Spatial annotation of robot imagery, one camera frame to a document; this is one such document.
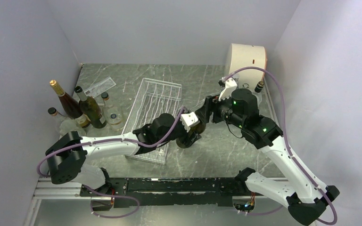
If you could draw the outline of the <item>small clear glass bottle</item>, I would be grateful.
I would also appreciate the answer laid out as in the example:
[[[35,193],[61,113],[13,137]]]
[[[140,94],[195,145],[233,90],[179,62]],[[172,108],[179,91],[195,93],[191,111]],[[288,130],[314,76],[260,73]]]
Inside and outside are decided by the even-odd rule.
[[[248,83],[243,83],[242,88],[250,90],[250,85]]]

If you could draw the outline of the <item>clear bottle black gold cap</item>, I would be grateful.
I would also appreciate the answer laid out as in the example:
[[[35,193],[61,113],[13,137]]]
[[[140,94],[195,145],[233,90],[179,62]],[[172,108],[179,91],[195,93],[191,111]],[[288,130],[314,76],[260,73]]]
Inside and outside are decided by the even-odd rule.
[[[257,98],[257,101],[258,101],[258,103],[261,103],[261,101],[262,101],[262,90],[263,90],[263,88],[264,88],[264,85],[265,85],[265,83],[264,83],[264,81],[263,80],[260,80],[258,83],[257,83],[257,85],[256,85],[256,87],[255,87],[255,89],[254,89],[254,95],[256,96],[256,98]]]

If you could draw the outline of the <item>clear bottle blue emblem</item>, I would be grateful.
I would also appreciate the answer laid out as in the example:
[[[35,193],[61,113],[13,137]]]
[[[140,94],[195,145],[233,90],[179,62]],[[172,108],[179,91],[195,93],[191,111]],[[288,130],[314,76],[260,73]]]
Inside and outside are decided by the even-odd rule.
[[[103,113],[106,121],[113,130],[122,130],[125,125],[125,116],[121,106],[107,92],[103,92],[101,98],[104,102]]]

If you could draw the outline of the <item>green wine bottle white label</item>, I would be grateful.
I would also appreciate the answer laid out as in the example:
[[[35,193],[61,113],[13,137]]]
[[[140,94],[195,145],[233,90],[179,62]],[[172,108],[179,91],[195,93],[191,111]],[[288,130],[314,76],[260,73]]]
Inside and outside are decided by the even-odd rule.
[[[107,121],[95,99],[86,95],[80,86],[76,86],[74,88],[74,92],[80,99],[78,105],[81,111],[89,118],[92,126],[97,129],[104,128],[107,124]]]

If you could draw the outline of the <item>clear bottle cork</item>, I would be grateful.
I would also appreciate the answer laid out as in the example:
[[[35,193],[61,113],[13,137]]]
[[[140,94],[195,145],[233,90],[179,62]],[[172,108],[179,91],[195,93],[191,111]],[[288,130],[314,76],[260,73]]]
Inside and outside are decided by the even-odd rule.
[[[55,120],[55,128],[59,133],[60,138],[72,131],[78,132],[80,136],[86,135],[86,132],[75,120],[62,115],[56,108],[50,107],[48,113]]]

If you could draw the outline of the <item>dark green wine bottle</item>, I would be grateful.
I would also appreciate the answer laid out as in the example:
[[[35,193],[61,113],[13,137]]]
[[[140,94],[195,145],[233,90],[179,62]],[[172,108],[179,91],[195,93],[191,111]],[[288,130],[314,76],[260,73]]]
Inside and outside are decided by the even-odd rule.
[[[192,126],[188,132],[188,136],[194,136],[194,135],[200,135],[202,134],[206,129],[206,124],[203,122],[199,122],[198,124]]]

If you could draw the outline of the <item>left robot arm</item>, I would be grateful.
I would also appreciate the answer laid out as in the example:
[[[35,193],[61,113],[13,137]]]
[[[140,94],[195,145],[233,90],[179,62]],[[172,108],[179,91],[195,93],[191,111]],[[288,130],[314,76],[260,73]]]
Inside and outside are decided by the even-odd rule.
[[[141,155],[173,140],[180,148],[188,148],[201,138],[205,129],[206,126],[194,113],[177,117],[163,113],[151,123],[122,135],[82,137],[77,131],[71,131],[45,153],[49,176],[53,184],[76,182],[104,196],[112,188],[110,177],[104,168],[88,165],[88,160],[116,155]]]

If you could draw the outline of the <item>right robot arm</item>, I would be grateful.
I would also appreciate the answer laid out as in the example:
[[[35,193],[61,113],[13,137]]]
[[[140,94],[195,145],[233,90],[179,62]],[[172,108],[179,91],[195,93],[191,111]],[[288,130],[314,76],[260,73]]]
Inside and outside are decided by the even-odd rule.
[[[257,96],[248,89],[223,90],[207,96],[194,114],[200,123],[225,122],[240,129],[241,136],[278,167],[289,184],[264,177],[253,169],[236,181],[241,195],[259,193],[282,207],[300,224],[314,221],[335,225],[338,220],[333,201],[340,191],[326,185],[312,173],[288,143],[287,134],[271,118],[259,113]]]

